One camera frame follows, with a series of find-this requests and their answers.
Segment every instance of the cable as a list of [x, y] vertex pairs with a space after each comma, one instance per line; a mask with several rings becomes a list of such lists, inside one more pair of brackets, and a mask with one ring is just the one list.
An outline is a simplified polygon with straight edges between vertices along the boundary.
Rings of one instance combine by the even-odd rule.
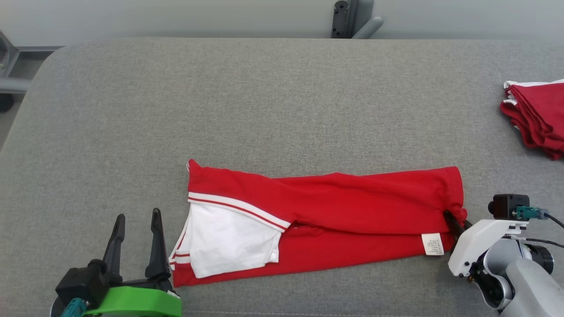
[[526, 241], [531, 241], [531, 242], [540, 242], [540, 243], [547, 243], [547, 244], [552, 244], [555, 246], [559, 246], [561, 248], [564, 248], [564, 244], [560, 244], [560, 243], [556, 243], [554, 241], [549, 241], [549, 240], [542, 240], [542, 239], [533, 239], [533, 238], [526, 238]]
[[552, 219], [554, 222], [558, 223], [559, 226], [561, 226], [562, 228], [564, 228], [564, 223], [562, 223], [562, 221], [556, 219], [555, 217], [553, 217], [551, 214], [549, 213], [544, 213], [544, 216], [547, 218]]

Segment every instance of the red stripe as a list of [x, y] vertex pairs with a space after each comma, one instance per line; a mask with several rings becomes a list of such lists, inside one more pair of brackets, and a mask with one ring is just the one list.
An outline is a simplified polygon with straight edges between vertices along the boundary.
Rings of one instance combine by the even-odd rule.
[[250, 212], [250, 211], [248, 211], [248, 210], [246, 210], [246, 209], [244, 209], [244, 208], [241, 208], [241, 207], [239, 207], [239, 206], [234, 206], [234, 205], [226, 204], [225, 202], [219, 202], [219, 201], [213, 201], [213, 200], [196, 199], [196, 198], [192, 198], [192, 197], [190, 197], [190, 196], [188, 196], [188, 198], [191, 199], [191, 200], [195, 200], [195, 201], [211, 202], [211, 203], [213, 203], [213, 204], [223, 205], [223, 206], [235, 208], [235, 209], [241, 210], [242, 212], [246, 212], [246, 213], [249, 213], [249, 214], [251, 214], [251, 215], [253, 215], [253, 216], [257, 217], [257, 218], [260, 218], [260, 219], [262, 219], [262, 220], [264, 220], [264, 221], [266, 221], [266, 222], [268, 222], [268, 223], [271, 223], [271, 224], [275, 225], [275, 226], [278, 227], [278, 228], [282, 228], [282, 229], [286, 230], [286, 227], [283, 227], [283, 226], [281, 226], [281, 225], [279, 225], [279, 224], [277, 224], [277, 223], [275, 223], [275, 222], [272, 222], [272, 221], [270, 221], [270, 220], [268, 220], [268, 219], [266, 219], [266, 218], [264, 218], [264, 217], [261, 217], [261, 216], [258, 215], [258, 214], [255, 214], [255, 213], [253, 213], [253, 212]]

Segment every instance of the teal connector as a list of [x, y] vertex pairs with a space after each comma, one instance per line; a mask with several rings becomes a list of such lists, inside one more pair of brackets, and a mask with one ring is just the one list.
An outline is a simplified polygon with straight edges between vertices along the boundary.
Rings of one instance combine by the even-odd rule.
[[86, 305], [80, 298], [73, 298], [61, 317], [82, 317], [86, 311]]
[[545, 220], [547, 217], [544, 215], [548, 213], [548, 210], [537, 208], [537, 207], [528, 207], [528, 206], [519, 206], [513, 212], [513, 215], [517, 219], [540, 219]]

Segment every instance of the clothing tag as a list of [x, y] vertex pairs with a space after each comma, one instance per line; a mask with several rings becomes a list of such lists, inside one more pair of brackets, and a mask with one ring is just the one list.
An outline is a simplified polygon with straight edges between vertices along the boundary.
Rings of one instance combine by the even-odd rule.
[[440, 234], [422, 234], [423, 246], [425, 247], [425, 254], [428, 256], [443, 256], [443, 242], [440, 239]]

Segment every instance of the gray fabric surface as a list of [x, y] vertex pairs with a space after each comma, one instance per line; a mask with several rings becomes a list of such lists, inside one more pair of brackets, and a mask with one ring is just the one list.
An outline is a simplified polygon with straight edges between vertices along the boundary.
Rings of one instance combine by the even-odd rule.
[[[151, 210], [169, 250], [185, 164], [270, 177], [456, 165], [469, 220], [496, 193], [564, 218], [564, 164], [524, 147], [502, 83], [564, 77], [564, 47], [491, 41], [136, 38], [63, 48], [0, 153], [0, 307], [46, 316], [70, 267], [127, 217], [121, 272], [143, 276]], [[564, 240], [533, 221], [529, 237]], [[564, 252], [554, 278], [564, 284]], [[186, 316], [493, 316], [447, 257], [179, 288]]]

